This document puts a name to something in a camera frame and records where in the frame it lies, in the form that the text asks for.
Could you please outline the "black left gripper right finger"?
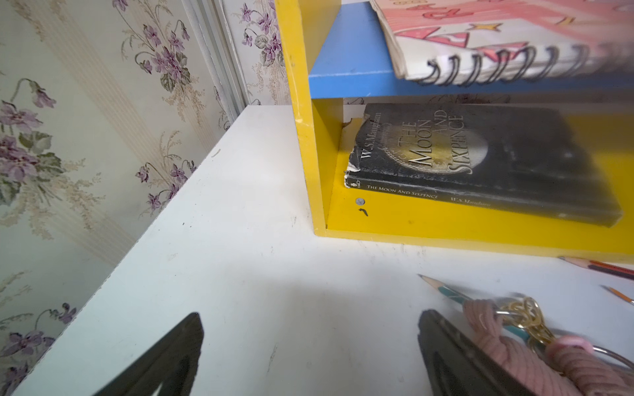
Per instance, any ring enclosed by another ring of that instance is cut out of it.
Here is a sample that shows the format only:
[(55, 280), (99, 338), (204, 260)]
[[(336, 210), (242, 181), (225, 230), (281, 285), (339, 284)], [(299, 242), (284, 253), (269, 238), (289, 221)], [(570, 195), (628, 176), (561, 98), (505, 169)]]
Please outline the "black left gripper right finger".
[(530, 395), (436, 310), (419, 318), (419, 348), (433, 395)]

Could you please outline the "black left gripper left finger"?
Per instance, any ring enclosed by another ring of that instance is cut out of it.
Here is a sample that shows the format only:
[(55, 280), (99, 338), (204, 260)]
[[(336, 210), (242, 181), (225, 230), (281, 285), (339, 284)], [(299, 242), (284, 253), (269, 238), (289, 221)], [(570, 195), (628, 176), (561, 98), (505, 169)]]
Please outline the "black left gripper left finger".
[(200, 315), (190, 313), (97, 395), (188, 396), (196, 379), (203, 339)]

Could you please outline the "pink corduroy bag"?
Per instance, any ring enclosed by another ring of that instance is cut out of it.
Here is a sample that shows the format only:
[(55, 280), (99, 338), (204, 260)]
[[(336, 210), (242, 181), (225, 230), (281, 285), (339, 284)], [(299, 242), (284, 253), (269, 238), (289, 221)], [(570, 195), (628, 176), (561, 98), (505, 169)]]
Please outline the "pink corduroy bag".
[(536, 395), (632, 395), (633, 376), (594, 355), (584, 338), (564, 336), (546, 347), (546, 360), (502, 334), (503, 319), (491, 300), (467, 300), (463, 313), (474, 343)]

